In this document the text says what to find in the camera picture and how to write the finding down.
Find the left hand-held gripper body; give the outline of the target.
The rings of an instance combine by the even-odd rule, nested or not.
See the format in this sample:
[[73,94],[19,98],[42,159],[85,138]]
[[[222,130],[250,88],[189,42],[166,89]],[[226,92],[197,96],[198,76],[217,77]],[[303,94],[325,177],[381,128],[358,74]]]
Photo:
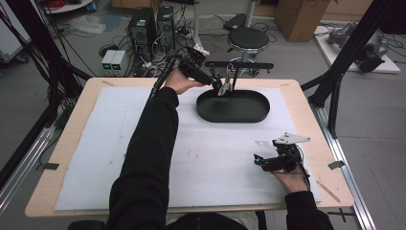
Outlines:
[[183,55],[179,60],[178,69],[186,77],[191,77],[205,85],[212,84],[214,79],[200,69],[203,62],[206,60],[205,56],[192,47],[184,47],[182,52]]

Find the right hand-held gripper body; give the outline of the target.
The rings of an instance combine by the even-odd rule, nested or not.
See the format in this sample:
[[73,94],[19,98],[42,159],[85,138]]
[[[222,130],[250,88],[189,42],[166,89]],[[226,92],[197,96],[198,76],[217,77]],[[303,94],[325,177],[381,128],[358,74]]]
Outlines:
[[271,171],[285,170],[292,172],[298,164],[303,163],[302,150],[299,143],[309,142],[309,137],[300,136],[292,133],[284,133],[278,139],[272,141],[276,148],[277,156],[265,159],[265,163],[271,165]]

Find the black key rack with tray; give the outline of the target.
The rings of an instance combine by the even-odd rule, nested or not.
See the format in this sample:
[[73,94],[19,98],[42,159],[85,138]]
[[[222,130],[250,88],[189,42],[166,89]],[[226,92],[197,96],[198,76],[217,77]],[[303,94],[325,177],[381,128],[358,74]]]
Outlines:
[[212,123],[258,123],[263,121],[271,109],[268,99],[254,90],[235,89],[237,75],[241,69],[265,69],[267,72],[274,67],[273,63],[263,62],[235,62],[235,61],[207,61],[212,76],[216,76],[215,67],[226,67],[229,63],[236,70],[232,89],[219,97],[213,89],[208,90],[196,99],[196,112],[205,121]]

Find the person's left hand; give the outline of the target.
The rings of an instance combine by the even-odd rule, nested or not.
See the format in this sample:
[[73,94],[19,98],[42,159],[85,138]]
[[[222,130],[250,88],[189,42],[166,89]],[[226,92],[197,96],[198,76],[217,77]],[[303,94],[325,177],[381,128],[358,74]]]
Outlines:
[[201,87],[202,83],[189,80],[180,70],[174,69],[167,77],[164,86],[173,89],[177,95],[181,95],[193,87]]

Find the person's right hand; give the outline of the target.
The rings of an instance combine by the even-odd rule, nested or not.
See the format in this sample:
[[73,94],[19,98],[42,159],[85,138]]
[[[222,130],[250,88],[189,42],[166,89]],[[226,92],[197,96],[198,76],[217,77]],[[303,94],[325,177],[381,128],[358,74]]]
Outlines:
[[281,182],[288,194],[305,192],[308,190],[304,175],[298,169],[295,169],[292,172],[275,171],[271,172],[271,174]]

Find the black round stool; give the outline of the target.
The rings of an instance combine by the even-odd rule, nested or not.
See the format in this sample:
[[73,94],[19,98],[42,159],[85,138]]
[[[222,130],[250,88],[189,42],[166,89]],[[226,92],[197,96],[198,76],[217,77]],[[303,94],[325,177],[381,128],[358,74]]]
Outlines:
[[257,54],[268,47],[269,42],[268,35],[255,28],[239,27],[228,34],[230,49],[241,52],[241,56],[232,58],[232,61],[253,62]]

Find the black computer tower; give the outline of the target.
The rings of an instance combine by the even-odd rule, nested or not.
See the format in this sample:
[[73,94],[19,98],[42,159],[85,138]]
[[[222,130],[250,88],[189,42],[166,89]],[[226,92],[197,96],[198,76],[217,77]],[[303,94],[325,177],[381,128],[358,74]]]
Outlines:
[[157,30],[159,47],[162,52],[168,52],[175,48],[173,13],[173,6],[160,6],[158,8]]
[[139,54],[145,61],[152,61],[152,43],[157,38],[153,8],[136,8],[127,28]]

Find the thin wooden stick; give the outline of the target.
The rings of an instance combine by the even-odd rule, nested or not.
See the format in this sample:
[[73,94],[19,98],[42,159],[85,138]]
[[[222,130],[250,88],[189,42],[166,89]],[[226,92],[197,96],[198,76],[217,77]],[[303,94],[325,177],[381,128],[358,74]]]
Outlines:
[[321,181],[317,180],[317,184],[327,193],[329,194],[336,202],[340,203],[341,199],[334,194],[325,184],[323,184]]

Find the black foot pedal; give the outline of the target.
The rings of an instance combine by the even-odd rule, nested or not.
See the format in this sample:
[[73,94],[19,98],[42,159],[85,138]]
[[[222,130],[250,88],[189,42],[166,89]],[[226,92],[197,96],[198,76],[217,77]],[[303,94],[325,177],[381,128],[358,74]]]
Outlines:
[[247,15],[245,13],[236,14],[233,18],[223,24],[223,29],[232,31],[245,26]]

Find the grey power supply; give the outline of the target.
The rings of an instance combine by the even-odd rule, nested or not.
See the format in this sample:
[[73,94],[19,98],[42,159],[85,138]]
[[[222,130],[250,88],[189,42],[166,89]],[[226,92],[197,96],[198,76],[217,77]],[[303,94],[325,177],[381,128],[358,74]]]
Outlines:
[[122,77],[125,72],[125,68],[127,64],[127,58],[125,51],[117,51],[115,56],[111,60],[111,67],[113,70],[114,77]]
[[107,50],[104,57],[102,58],[101,66],[107,77],[111,77],[113,74],[112,60],[115,55],[115,50]]

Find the cardboard box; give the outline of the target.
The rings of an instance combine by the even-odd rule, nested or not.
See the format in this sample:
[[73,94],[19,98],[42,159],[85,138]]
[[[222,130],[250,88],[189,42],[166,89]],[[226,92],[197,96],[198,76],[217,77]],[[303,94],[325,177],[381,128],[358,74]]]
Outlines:
[[279,0],[275,22],[288,42],[308,42],[330,0]]

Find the clear plastic bag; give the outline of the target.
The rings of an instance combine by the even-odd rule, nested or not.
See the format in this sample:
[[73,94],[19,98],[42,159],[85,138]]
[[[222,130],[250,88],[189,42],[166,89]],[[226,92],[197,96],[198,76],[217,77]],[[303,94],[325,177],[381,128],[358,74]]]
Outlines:
[[101,35],[106,26],[100,22],[97,16],[83,15],[69,21],[71,30],[88,33],[91,35]]

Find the grey robot device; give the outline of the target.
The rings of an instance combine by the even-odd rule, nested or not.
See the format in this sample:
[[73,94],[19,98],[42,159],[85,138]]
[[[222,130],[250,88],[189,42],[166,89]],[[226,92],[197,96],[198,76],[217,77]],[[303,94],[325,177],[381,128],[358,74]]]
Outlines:
[[[337,44],[343,48],[354,32],[357,24],[348,23],[344,28],[329,33],[327,43]],[[384,63],[382,57],[389,51],[388,40],[374,33],[367,44],[362,48],[354,63],[363,73],[370,73],[380,64]]]

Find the white floor board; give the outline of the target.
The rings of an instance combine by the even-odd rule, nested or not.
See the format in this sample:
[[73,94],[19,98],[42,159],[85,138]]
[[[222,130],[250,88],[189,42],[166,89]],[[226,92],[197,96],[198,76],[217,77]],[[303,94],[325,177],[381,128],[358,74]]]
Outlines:
[[[314,39],[318,44],[320,50],[322,51],[327,64],[332,65],[334,60],[338,57],[338,54],[341,52],[341,48],[337,44],[329,44],[327,42],[329,35],[329,29],[324,26],[318,26],[315,33]],[[373,72],[381,74],[398,74],[401,70],[391,61],[386,55],[382,57],[383,63],[377,66]]]

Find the aluminium rail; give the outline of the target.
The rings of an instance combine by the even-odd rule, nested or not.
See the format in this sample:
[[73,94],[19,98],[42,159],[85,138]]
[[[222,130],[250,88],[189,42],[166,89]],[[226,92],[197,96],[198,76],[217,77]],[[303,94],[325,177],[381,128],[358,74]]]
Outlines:
[[33,169],[40,154],[51,142],[56,130],[53,127],[43,128],[32,141],[22,150],[23,157],[12,171],[11,176],[6,180],[4,187],[0,190],[0,216],[8,208],[15,194],[26,180]]
[[376,230],[376,226],[373,222],[372,216],[357,186],[355,178],[350,169],[350,165],[347,161],[346,155],[342,150],[339,140],[335,139],[327,128],[328,115],[326,111],[323,108],[317,108],[315,105],[312,105],[310,108],[319,124],[321,131],[325,136],[325,139],[327,140],[327,144],[330,150],[332,151],[334,159],[336,161],[342,161],[344,163],[344,165],[341,166],[340,169],[347,182],[347,185],[350,189],[350,193],[354,200],[352,209],[357,218],[357,222],[360,225],[360,229]]

